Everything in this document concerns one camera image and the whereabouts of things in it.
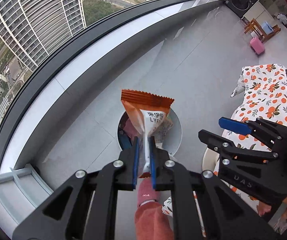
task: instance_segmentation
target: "washing machine door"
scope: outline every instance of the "washing machine door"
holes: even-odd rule
[[[231,3],[234,7],[241,11],[246,11],[250,7],[249,0],[231,0]]]

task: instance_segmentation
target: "floor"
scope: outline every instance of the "floor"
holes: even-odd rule
[[[38,155],[35,165],[42,178],[56,189],[76,170],[93,172],[118,158],[116,130],[124,111],[121,89],[174,98],[171,107],[182,126],[175,157],[187,169],[201,172],[206,145],[198,139],[199,130],[222,133],[218,119],[230,117],[243,100],[242,95],[230,97],[243,66],[273,62],[287,66],[287,52],[281,46],[287,44],[284,32],[267,42],[266,53],[258,58],[239,18],[225,6],[168,31],[165,40],[136,54],[133,63],[80,111],[52,149]],[[136,238],[136,201],[136,192],[119,192],[115,239]]]

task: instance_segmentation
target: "orange snack wrapper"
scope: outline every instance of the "orange snack wrapper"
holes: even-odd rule
[[[165,120],[174,99],[153,95],[147,92],[122,90],[122,104],[128,117],[143,137],[143,154],[139,153],[140,178],[150,176],[150,147],[148,138]]]

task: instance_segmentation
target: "blue gripper pad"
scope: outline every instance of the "blue gripper pad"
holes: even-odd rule
[[[242,135],[248,135],[251,134],[251,129],[248,127],[246,123],[238,122],[229,118],[222,117],[219,119],[219,126],[221,128],[224,128],[226,130],[242,134]]]

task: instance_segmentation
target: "chair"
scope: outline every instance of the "chair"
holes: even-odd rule
[[[276,35],[281,29],[278,25],[272,27],[272,33],[266,34],[265,31],[261,28],[260,24],[256,21],[256,19],[252,19],[246,26],[245,26],[245,33],[248,31],[255,32],[262,43],[265,43],[271,37]]]

